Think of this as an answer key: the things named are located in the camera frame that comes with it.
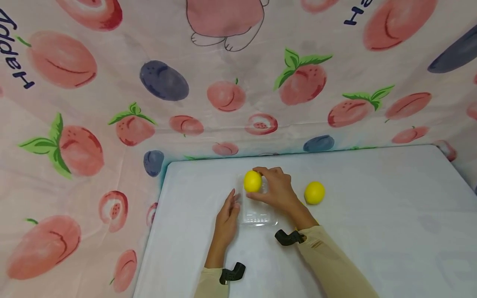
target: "black wrist strap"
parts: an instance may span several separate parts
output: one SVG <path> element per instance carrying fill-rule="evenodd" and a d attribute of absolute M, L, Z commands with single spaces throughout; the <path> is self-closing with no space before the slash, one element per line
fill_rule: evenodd
<path fill-rule="evenodd" d="M 275 238 L 283 246 L 290 246 L 292 244 L 295 244 L 296 242 L 305 242 L 304 236 L 298 233 L 298 231 L 293 231 L 289 235 L 287 235 L 287 233 L 285 233 L 283 230 L 279 230 L 275 233 Z"/>
<path fill-rule="evenodd" d="M 245 273 L 245 265 L 242 263 L 235 263 L 233 270 L 222 269 L 222 275 L 220 276 L 219 282 L 222 285 L 228 284 L 229 281 L 236 281 L 242 279 L 243 274 Z"/>

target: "beige sleeve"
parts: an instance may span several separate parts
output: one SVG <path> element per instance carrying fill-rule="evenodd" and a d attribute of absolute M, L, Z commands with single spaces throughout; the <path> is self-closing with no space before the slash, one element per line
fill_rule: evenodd
<path fill-rule="evenodd" d="M 306 241 L 298 250 L 320 281 L 328 298 L 378 298 L 371 284 L 322 226 L 300 231 Z"/>
<path fill-rule="evenodd" d="M 222 268 L 204 268 L 200 273 L 199 285 L 194 298 L 227 298 L 228 285 L 222 285 L 219 278 Z"/>

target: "lemon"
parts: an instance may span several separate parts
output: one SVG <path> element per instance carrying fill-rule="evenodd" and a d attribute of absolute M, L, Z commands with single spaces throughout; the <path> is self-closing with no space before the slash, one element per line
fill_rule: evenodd
<path fill-rule="evenodd" d="M 243 188 L 248 193 L 256 193 L 262 187 L 262 176 L 255 171 L 248 171 L 243 178 Z"/>
<path fill-rule="evenodd" d="M 313 181 L 308 184 L 305 189 L 305 200 L 310 205 L 319 204 L 325 197 L 325 188 L 323 184 L 318 181 Z"/>

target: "hand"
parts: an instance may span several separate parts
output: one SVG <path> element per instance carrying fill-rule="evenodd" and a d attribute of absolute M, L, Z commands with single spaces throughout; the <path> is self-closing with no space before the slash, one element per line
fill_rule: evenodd
<path fill-rule="evenodd" d="M 300 202 L 293 191 L 290 175 L 285 174 L 280 167 L 267 169 L 259 166 L 253 170 L 267 179 L 269 190 L 265 194 L 248 193 L 247 197 L 264 202 L 285 213 L 298 230 L 318 225 L 308 208 Z"/>
<path fill-rule="evenodd" d="M 240 205 L 236 203 L 237 195 L 232 189 L 215 220 L 215 231 L 207 255 L 205 268 L 222 268 L 225 251 L 237 232 L 237 217 Z"/>

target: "fabric wall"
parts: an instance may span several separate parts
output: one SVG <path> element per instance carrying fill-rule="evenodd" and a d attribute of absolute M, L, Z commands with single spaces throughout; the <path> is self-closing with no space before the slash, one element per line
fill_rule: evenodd
<path fill-rule="evenodd" d="M 473 0 L 0 9 L 2 297 L 131 297 L 171 161 L 435 144 L 476 188 Z"/>

